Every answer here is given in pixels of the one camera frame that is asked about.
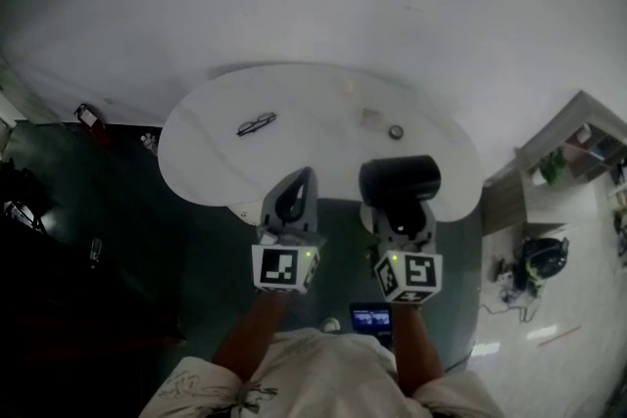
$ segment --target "red object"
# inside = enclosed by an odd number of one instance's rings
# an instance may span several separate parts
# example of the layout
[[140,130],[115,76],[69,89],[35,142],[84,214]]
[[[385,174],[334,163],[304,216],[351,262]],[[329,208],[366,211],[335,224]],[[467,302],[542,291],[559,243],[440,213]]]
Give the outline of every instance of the red object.
[[76,109],[74,115],[98,143],[105,147],[111,145],[111,136],[107,132],[105,122],[98,118],[92,109],[83,103]]

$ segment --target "white floor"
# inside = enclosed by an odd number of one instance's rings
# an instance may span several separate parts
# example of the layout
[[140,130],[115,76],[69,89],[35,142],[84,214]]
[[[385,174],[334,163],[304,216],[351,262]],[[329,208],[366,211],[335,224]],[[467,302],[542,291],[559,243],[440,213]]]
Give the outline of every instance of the white floor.
[[[528,323],[518,312],[479,312],[474,355],[477,372],[507,417],[600,416],[627,362],[627,274],[619,272],[617,237],[604,196],[608,179],[595,181],[599,214],[556,235],[570,241],[568,263],[551,278]],[[501,287],[486,278],[493,256],[511,258],[516,231],[484,238],[481,302],[503,310]],[[562,333],[570,334],[540,346]]]

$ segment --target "person's arm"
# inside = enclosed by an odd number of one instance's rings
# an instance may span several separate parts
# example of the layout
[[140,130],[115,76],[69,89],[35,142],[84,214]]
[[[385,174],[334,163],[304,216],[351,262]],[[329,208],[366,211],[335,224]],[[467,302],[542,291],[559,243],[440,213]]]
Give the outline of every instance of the person's arm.
[[287,293],[259,293],[248,313],[226,335],[212,363],[248,382],[264,360],[289,299]]
[[407,396],[444,376],[440,356],[431,344],[422,318],[411,304],[392,304],[394,354],[399,387]]

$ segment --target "white shirt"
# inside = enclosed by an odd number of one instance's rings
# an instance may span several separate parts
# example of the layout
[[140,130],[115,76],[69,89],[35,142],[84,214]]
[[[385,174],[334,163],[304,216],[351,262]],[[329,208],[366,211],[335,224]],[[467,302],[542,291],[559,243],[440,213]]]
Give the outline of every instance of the white shirt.
[[405,397],[394,354],[363,335],[301,329],[275,335],[251,382],[197,357],[183,358],[140,418],[501,417],[473,373],[446,376]]

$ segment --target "small round object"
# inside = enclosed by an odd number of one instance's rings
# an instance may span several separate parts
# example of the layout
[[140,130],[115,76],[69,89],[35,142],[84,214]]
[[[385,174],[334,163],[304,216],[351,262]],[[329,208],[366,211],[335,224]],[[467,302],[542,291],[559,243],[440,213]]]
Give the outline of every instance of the small round object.
[[393,140],[400,140],[401,138],[403,138],[405,131],[399,125],[393,125],[388,130],[388,134],[390,135],[390,138],[392,138]]

